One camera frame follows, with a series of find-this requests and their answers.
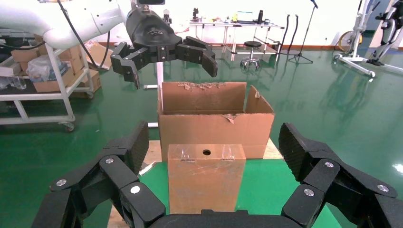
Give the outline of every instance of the white shelf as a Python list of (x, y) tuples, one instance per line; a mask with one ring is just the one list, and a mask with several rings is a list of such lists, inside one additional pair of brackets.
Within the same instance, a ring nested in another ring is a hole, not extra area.
[[(81, 47), (81, 54), (84, 56), (84, 72), (78, 77), (78, 79), (70, 86), (66, 88), (66, 85), (63, 83), (62, 75), (57, 65), (56, 56), (60, 55), (65, 50), (58, 49), (53, 51), (53, 48), (46, 45), (46, 49), (49, 54), (50, 62), (52, 63), (53, 70), (55, 71), (56, 80), (58, 82), (60, 93), (51, 93), (51, 94), (9, 94), (9, 95), (0, 95), (0, 101), (14, 101), (20, 117), (17, 118), (0, 118), (1, 124), (33, 124), (33, 123), (59, 123), (64, 124), (72, 130), (74, 125), (72, 123), (75, 121), (76, 117), (74, 116), (73, 110), (70, 105), (70, 101), (68, 97), (74, 92), (89, 92), (92, 93), (94, 90), (94, 85), (92, 83), (91, 75), (89, 73), (88, 63), (86, 61), (86, 53)], [(77, 88), (81, 80), (87, 76), (89, 87), (80, 87)], [(58, 116), (40, 116), (40, 117), (29, 117), (25, 112), (24, 107), (21, 104), (21, 101), (33, 101), (33, 100), (63, 100), (65, 104), (65, 108), (67, 111), (67, 115), (58, 115)]]

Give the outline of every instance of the bottle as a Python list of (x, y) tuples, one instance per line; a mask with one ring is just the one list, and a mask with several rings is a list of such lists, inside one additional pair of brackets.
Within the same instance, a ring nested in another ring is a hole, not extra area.
[(262, 19), (263, 19), (263, 10), (261, 10), (259, 12), (259, 17), (258, 17), (258, 24), (260, 25), (262, 23)]

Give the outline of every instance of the white robotic arm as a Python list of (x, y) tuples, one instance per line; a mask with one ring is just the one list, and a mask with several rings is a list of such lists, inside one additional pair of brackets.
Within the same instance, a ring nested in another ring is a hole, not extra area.
[[(130, 0), (74, 0), (62, 4), (83, 41), (125, 23), (132, 10)], [(44, 41), (53, 48), (67, 49), (79, 44), (57, 3), (0, 0), (0, 27), (43, 36)]]

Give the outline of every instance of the white wall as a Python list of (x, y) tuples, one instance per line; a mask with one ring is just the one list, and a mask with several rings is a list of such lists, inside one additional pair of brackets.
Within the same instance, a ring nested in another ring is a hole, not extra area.
[[(355, 22), (355, 15), (359, 0), (316, 0), (319, 9), (316, 9), (312, 18), (311, 26), (306, 40), (306, 45), (334, 45), (338, 38), (346, 31), (352, 30)], [(199, 12), (207, 18), (226, 16), (232, 17), (236, 11), (252, 11), (256, 13), (263, 10), (263, 18), (270, 19), (273, 23), (286, 25), (287, 14), (290, 14), (290, 25), (285, 44), (289, 44), (295, 28), (295, 14), (299, 15), (298, 31), (294, 40), (295, 45), (301, 45), (304, 39), (305, 31), (312, 12), (313, 4), (309, 0), (261, 0), (248, 2), (245, 0), (166, 0), (162, 6), (152, 6), (151, 8), (163, 16), (163, 10), (168, 9), (173, 20), (173, 28), (181, 30), (180, 24), (188, 26), (189, 19), (192, 17), (193, 8), (198, 7)], [(253, 28), (238, 28), (236, 42), (243, 43), (253, 38)], [(191, 27), (187, 33), (180, 34), (184, 36), (194, 36), (195, 27)], [(265, 31), (259, 32), (260, 37), (264, 37)], [(229, 42), (232, 41), (233, 32), (229, 30)], [(273, 28), (269, 37), (274, 40), (282, 40), (283, 30)], [(100, 42), (106, 42), (106, 35), (96, 38)], [(116, 26), (111, 31), (111, 42), (119, 42), (128, 39), (123, 24)], [(209, 43), (222, 43), (223, 28), (206, 27), (203, 33), (203, 41)]]

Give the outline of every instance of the wheel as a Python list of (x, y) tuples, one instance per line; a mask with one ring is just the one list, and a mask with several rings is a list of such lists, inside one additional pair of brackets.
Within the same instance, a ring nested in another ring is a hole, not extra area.
[(87, 92), (87, 96), (89, 99), (94, 98), (94, 93), (93, 92)]
[(66, 127), (66, 132), (73, 132), (76, 127), (72, 122), (64, 123), (63, 125)]
[[(339, 42), (338, 42), (338, 47), (340, 50), (347, 52), (350, 49), (351, 44), (354, 41), (354, 32), (353, 31), (348, 31), (345, 32), (343, 35), (341, 35)], [(359, 44), (363, 42), (363, 36), (360, 34), (360, 41)]]

